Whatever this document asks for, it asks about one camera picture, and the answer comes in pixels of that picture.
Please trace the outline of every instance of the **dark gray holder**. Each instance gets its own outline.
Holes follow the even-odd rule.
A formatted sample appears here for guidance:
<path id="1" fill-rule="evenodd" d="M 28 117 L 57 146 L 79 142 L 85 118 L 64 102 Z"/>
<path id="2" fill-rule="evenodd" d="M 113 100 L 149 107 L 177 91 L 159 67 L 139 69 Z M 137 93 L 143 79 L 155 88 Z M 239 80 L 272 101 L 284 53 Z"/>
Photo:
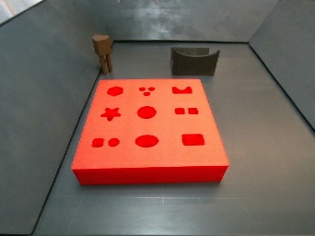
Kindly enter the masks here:
<path id="1" fill-rule="evenodd" d="M 209 48 L 171 48 L 173 76 L 212 76 L 220 51 Z"/>

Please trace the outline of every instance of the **wooden stand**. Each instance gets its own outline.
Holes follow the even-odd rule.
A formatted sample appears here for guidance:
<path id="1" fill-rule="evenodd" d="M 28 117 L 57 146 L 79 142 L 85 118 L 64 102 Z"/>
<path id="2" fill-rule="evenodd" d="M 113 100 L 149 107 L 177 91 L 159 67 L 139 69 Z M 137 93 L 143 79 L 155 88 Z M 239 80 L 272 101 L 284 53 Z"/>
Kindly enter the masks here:
<path id="1" fill-rule="evenodd" d="M 103 74 L 107 74 L 107 68 L 108 72 L 112 72 L 112 62 L 111 62 L 111 38 L 108 35 L 93 35 L 93 49 L 95 53 L 100 57 L 100 64 L 101 64 L 101 70 Z"/>

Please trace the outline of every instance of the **shape sorter board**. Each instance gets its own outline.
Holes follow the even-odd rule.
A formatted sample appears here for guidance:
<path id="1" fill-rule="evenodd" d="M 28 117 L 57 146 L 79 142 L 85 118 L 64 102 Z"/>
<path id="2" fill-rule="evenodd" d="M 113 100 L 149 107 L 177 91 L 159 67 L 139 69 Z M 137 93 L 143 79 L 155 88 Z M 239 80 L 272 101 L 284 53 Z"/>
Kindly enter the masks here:
<path id="1" fill-rule="evenodd" d="M 71 166 L 80 184 L 220 182 L 227 168 L 199 79 L 99 82 Z"/>

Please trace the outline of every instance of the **pair of small square holes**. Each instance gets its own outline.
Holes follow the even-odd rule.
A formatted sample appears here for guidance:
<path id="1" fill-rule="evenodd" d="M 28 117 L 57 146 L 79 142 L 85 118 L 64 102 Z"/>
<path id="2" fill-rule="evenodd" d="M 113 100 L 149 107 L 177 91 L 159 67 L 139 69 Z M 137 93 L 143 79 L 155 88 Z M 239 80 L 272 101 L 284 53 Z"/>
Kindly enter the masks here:
<path id="1" fill-rule="evenodd" d="M 188 114 L 199 114 L 197 108 L 188 108 Z M 175 113 L 176 114 L 185 114 L 184 108 L 175 108 Z"/>

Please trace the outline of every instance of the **red box top surface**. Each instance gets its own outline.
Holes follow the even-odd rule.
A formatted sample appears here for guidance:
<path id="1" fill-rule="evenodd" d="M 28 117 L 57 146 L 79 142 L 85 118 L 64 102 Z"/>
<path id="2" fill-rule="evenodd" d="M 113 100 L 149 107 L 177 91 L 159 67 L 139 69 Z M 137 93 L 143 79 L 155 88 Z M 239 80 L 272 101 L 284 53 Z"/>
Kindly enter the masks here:
<path id="1" fill-rule="evenodd" d="M 228 166 L 200 80 L 101 80 L 71 168 L 187 166 Z"/>

